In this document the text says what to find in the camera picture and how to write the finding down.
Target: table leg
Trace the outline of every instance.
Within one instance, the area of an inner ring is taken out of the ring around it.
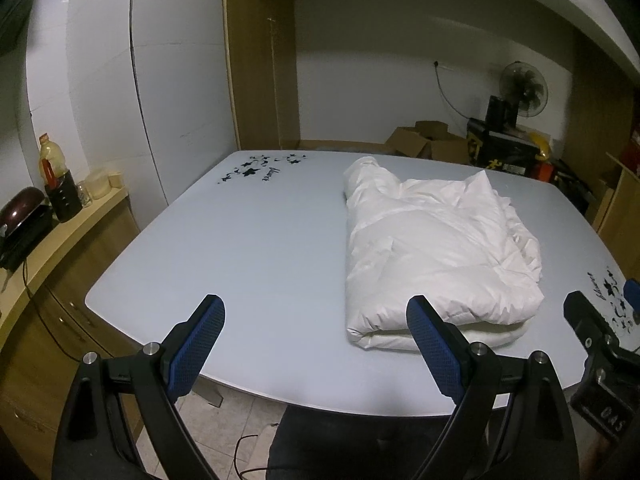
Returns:
[[[222,404],[222,395],[218,391],[218,385],[204,376],[198,376],[191,391],[216,408]]]

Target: white fabric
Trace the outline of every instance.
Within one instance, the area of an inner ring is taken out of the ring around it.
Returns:
[[[484,171],[463,181],[407,180],[365,156],[345,172],[348,337],[417,350],[406,304],[422,294],[466,338],[519,338],[544,296],[540,245]]]

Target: metal bolt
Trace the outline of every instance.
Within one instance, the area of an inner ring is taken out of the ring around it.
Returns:
[[[546,355],[542,350],[536,350],[533,352],[533,359],[535,362],[544,365],[549,362],[549,356]]]
[[[93,363],[95,363],[95,360],[98,358],[98,354],[95,352],[87,352],[86,354],[84,354],[84,357],[82,358],[82,362],[86,365],[91,365]]]
[[[147,343],[146,345],[144,345],[144,347],[143,347],[142,351],[143,351],[146,355],[153,355],[153,354],[155,354],[159,349],[160,349],[160,345],[154,341],[153,343]]]
[[[471,348],[471,351],[477,356],[486,354],[486,345],[479,341],[476,341],[475,343],[471,343],[469,348]]]

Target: wooden shelf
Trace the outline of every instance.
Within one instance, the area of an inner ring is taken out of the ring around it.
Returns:
[[[127,189],[112,189],[107,196],[82,209],[70,221],[59,224],[33,250],[27,258],[29,290],[35,294],[47,276],[62,258],[109,211],[128,195]],[[6,280],[7,271],[0,269],[0,286]],[[4,292],[0,294],[0,351],[20,314],[29,303],[27,290],[20,269],[11,276]]]

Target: table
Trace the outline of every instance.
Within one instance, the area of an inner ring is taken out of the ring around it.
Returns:
[[[206,294],[225,302],[225,327],[202,374],[251,394],[343,413],[449,415],[420,354],[350,344],[344,322],[344,171],[362,154],[236,152],[156,218],[103,274],[86,304],[145,343],[162,341]],[[477,168],[376,156],[401,180],[464,179]],[[530,330],[499,353],[546,351],[562,387],[577,383],[586,352],[562,316],[589,272],[618,266],[590,225],[553,186],[488,171],[540,240],[545,301]],[[640,334],[632,334],[636,339]],[[496,406],[506,405],[499,396]]]

